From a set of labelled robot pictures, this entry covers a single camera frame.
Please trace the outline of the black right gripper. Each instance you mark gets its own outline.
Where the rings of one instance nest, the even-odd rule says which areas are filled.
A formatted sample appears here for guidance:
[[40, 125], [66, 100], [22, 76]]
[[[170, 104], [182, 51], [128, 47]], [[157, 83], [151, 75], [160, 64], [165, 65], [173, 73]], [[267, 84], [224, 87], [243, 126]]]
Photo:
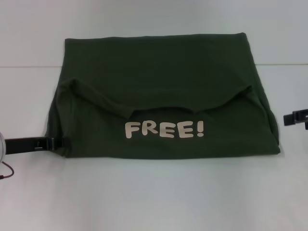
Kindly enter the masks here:
[[308, 130], [308, 110], [294, 111], [292, 115], [284, 115], [283, 122], [285, 126], [304, 123], [305, 130]]

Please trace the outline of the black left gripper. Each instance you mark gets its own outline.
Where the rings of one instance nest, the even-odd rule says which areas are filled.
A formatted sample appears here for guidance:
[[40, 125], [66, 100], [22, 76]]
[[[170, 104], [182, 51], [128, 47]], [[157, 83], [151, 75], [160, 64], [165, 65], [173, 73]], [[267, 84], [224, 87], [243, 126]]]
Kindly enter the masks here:
[[6, 154], [29, 153], [36, 151], [59, 151], [71, 147], [67, 137], [33, 137], [6, 139]]

